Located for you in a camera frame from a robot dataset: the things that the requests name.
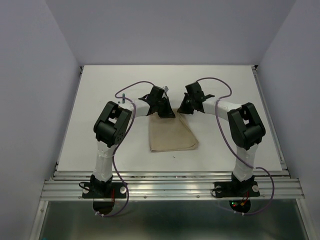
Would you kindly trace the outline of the beige cloth napkin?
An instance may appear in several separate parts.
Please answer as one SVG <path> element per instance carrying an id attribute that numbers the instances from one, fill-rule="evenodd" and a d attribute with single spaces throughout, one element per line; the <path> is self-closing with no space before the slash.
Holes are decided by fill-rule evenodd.
<path id="1" fill-rule="evenodd" d="M 173 152 L 198 148 L 199 141 L 189 127 L 184 115 L 173 110 L 175 118 L 161 118 L 156 113 L 149 116 L 148 141 L 150 151 Z"/>

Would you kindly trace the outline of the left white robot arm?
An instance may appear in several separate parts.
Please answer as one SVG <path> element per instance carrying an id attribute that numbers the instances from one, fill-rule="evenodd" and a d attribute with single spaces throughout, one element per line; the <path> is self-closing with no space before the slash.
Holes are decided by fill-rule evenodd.
<path id="1" fill-rule="evenodd" d="M 115 150 L 124 140 L 127 131 L 138 117 L 156 113 L 162 119 L 174 118 L 167 91 L 153 86 L 150 93 L 127 103 L 117 104 L 109 101 L 99 115 L 93 127 L 97 140 L 97 157 L 90 182 L 95 183 L 94 191 L 100 197 L 111 193 L 113 178 L 113 159 Z"/>

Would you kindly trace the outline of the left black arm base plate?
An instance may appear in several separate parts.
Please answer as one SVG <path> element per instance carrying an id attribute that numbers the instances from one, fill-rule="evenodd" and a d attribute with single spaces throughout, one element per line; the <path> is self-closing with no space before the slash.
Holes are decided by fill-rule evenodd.
<path id="1" fill-rule="evenodd" d="M 112 182 L 105 188 L 95 188 L 90 182 L 80 182 L 83 199 L 125 199 L 127 189 L 122 182 Z"/>

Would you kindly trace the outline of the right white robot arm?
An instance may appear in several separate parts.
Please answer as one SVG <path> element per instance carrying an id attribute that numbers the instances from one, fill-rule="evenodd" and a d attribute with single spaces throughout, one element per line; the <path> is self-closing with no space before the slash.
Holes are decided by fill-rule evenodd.
<path id="1" fill-rule="evenodd" d="M 188 84 L 185 88 L 184 98 L 177 111 L 186 115 L 192 115 L 194 111 L 198 111 L 215 116 L 222 138 L 236 158 L 232 172 L 235 180 L 230 182 L 231 192 L 235 195 L 242 195 L 248 190 L 246 181 L 253 176 L 255 154 L 266 134 L 265 126 L 255 105 L 251 102 L 236 104 L 224 101 L 223 99 L 229 95 L 222 97 L 212 94 L 205 95 L 199 82 Z M 229 144 L 220 119 L 228 122 L 236 151 Z"/>

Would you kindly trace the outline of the silver knife teal handle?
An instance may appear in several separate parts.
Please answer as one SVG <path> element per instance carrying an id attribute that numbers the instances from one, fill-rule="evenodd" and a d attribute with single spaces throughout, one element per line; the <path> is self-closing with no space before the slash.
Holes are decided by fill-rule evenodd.
<path id="1" fill-rule="evenodd" d="M 122 104 L 125 104 L 126 103 L 126 94 L 123 93 L 122 94 Z"/>

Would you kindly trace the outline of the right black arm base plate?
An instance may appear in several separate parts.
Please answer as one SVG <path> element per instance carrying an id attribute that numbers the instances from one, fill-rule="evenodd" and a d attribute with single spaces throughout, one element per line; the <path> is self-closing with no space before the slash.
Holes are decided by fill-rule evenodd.
<path id="1" fill-rule="evenodd" d="M 260 191 L 257 182 L 242 184 L 232 181 L 217 181 L 213 183 L 214 188 L 211 190 L 211 195 L 215 198 L 242 198 L 259 197 Z"/>

